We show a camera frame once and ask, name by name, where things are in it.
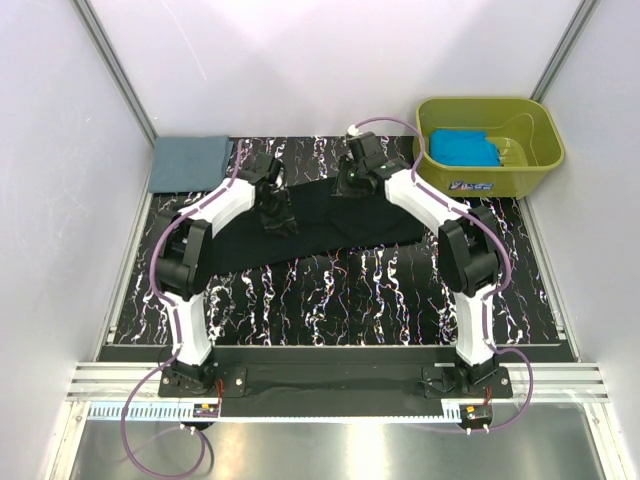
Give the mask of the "left rear frame post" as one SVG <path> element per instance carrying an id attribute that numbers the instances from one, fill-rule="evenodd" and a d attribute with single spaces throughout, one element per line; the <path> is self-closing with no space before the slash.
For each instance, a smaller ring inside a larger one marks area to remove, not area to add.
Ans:
<path id="1" fill-rule="evenodd" d="M 144 138 L 151 147 L 157 140 L 157 132 L 147 114 L 135 88 L 125 72 L 124 66 L 113 46 L 105 27 L 100 21 L 92 2 L 88 0 L 71 0 L 78 17 L 95 46 L 100 58 L 140 128 Z"/>

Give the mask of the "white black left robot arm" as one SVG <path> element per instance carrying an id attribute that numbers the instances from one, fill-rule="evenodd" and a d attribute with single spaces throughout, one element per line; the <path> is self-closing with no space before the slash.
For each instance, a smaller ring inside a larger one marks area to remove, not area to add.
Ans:
<path id="1" fill-rule="evenodd" d="M 247 170 L 178 211 L 163 212 L 161 233 L 149 267 L 152 292 L 166 308 L 172 335 L 171 357 L 162 364 L 162 382 L 194 395 L 222 392 L 223 382 L 207 364 L 213 351 L 204 319 L 204 290 L 213 275 L 206 258 L 214 237 L 239 215 L 254 210 L 268 233 L 297 232 L 283 162 L 257 156 Z"/>

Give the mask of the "blue t shirt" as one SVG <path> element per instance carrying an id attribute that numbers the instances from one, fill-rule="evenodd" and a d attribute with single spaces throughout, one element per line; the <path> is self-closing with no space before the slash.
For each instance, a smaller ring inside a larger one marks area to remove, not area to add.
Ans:
<path id="1" fill-rule="evenodd" d="M 499 167 L 497 146 L 483 131 L 435 130 L 429 138 L 429 155 L 451 167 Z"/>

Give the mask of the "silver aluminium frame rail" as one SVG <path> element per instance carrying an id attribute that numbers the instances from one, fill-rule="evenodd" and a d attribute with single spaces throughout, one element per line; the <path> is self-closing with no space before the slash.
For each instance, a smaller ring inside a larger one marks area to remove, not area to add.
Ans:
<path id="1" fill-rule="evenodd" d="M 223 396 L 239 398 L 260 384 L 283 387 L 318 386 L 335 383 L 344 390 L 359 380 L 372 380 L 379 388 L 385 379 L 427 380 L 437 376 L 439 365 L 418 367 L 409 364 L 248 364 L 225 367 Z M 497 386 L 507 389 L 505 394 L 493 393 L 495 402 L 511 398 L 523 402 L 531 392 L 531 400 L 538 403 L 606 403 L 609 397 L 598 367 L 588 363 L 537 363 L 528 368 L 524 364 L 507 363 L 500 373 Z M 66 399 L 68 401 L 124 401 L 133 392 L 136 398 L 178 398 L 170 391 L 170 381 L 147 363 L 80 363 L 76 367 Z"/>

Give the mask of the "olive green plastic tub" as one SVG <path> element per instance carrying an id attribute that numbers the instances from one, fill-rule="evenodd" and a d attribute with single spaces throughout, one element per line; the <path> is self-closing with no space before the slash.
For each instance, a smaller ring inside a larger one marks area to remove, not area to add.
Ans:
<path id="1" fill-rule="evenodd" d="M 565 150 L 548 110 L 520 97 L 435 97 L 416 109 L 425 139 L 418 174 L 451 197 L 523 198 L 559 167 Z M 446 165 L 431 156 L 437 130 L 479 132 L 496 147 L 497 166 Z"/>

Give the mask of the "black t shirt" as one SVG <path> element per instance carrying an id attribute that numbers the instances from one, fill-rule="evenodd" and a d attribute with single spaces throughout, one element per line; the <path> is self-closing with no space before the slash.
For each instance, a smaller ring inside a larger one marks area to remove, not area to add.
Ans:
<path id="1" fill-rule="evenodd" d="M 257 211 L 235 217 L 205 250 L 214 275 L 258 268 L 342 248 L 370 248 L 420 241 L 424 226 L 381 194 L 362 198 L 332 194 L 332 178 L 288 188 L 297 225 L 281 235 L 263 227 Z"/>

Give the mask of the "folded grey t shirt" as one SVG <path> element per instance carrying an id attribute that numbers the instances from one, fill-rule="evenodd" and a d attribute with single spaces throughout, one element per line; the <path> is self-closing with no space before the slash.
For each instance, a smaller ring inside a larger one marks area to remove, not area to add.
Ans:
<path id="1" fill-rule="evenodd" d="M 173 194 L 215 190 L 225 178 L 232 148 L 228 136 L 159 137 L 148 191 Z"/>

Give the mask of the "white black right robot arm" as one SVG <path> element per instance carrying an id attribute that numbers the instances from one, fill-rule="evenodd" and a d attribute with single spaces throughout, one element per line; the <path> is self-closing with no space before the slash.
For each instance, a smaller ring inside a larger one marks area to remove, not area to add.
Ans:
<path id="1" fill-rule="evenodd" d="M 372 132 L 351 126 L 346 144 L 334 192 L 383 196 L 437 236 L 437 271 L 454 295 L 457 340 L 454 365 L 425 386 L 442 395 L 480 396 L 498 369 L 490 318 L 503 259 L 490 212 L 447 197 L 405 161 L 387 158 Z"/>

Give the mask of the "right rear frame post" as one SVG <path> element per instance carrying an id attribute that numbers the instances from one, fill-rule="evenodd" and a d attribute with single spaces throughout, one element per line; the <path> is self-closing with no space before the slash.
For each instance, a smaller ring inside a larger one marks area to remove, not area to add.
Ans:
<path id="1" fill-rule="evenodd" d="M 542 103 L 561 69 L 600 5 L 600 0 L 581 0 L 546 63 L 530 99 Z"/>

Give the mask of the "frame post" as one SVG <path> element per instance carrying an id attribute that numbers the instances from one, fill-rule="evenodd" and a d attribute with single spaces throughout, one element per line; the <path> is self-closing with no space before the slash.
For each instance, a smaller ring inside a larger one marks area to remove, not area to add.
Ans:
<path id="1" fill-rule="evenodd" d="M 561 69 L 600 5 L 600 0 L 581 0 L 546 63 L 530 99 L 542 103 Z"/>
<path id="2" fill-rule="evenodd" d="M 140 128 L 144 138 L 151 147 L 157 140 L 157 132 L 147 114 L 135 88 L 125 72 L 124 66 L 113 46 L 105 27 L 100 21 L 92 2 L 88 0 L 71 0 L 78 17 L 95 46 L 100 58 Z"/>

